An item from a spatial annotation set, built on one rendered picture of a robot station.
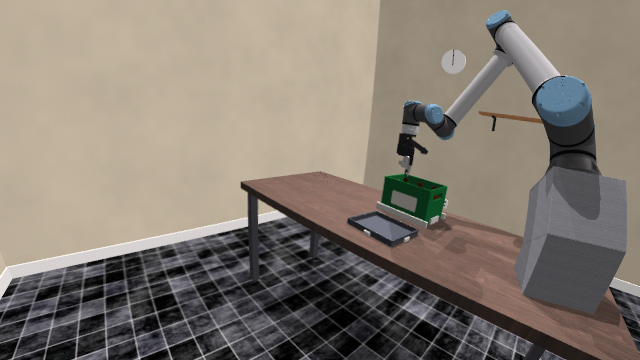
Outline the green bottle crate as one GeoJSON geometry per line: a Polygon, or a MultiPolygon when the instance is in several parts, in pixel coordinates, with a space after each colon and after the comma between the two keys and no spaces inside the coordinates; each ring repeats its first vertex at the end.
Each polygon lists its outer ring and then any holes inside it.
{"type": "Polygon", "coordinates": [[[429,224],[430,219],[440,216],[443,210],[444,199],[440,187],[438,183],[407,174],[385,176],[381,203],[429,224]],[[404,178],[408,178],[408,183],[403,182],[404,178]],[[418,182],[423,183],[423,188],[417,186],[418,182]],[[437,189],[431,190],[432,186],[437,189]],[[433,200],[437,194],[439,199],[433,200]]]}

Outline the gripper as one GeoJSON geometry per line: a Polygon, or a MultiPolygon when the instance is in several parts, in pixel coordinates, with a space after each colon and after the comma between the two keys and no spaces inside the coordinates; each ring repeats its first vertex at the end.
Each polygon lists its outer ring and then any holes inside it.
{"type": "Polygon", "coordinates": [[[414,147],[415,147],[410,143],[410,141],[412,140],[412,137],[416,137],[416,135],[400,133],[399,136],[400,136],[400,139],[397,146],[397,154],[404,156],[403,160],[399,161],[399,164],[401,165],[401,167],[405,168],[405,172],[407,172],[407,176],[409,176],[411,172],[412,163],[413,163],[414,147]],[[409,140],[407,138],[409,138],[409,140]],[[399,153],[399,149],[400,149],[400,153],[399,153]]]}

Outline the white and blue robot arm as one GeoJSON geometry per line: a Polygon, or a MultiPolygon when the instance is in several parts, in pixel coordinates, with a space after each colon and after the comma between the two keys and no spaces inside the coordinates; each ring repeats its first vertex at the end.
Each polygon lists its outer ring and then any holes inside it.
{"type": "Polygon", "coordinates": [[[493,14],[486,27],[496,43],[491,60],[444,117],[438,105],[405,102],[401,132],[418,134],[419,123],[424,122],[440,139],[452,138],[462,118],[503,70],[514,64],[534,92],[532,104],[540,113],[549,139],[550,164],[546,173],[555,166],[602,176],[596,164],[592,98],[586,84],[578,78],[560,75],[508,11],[493,14]]]}

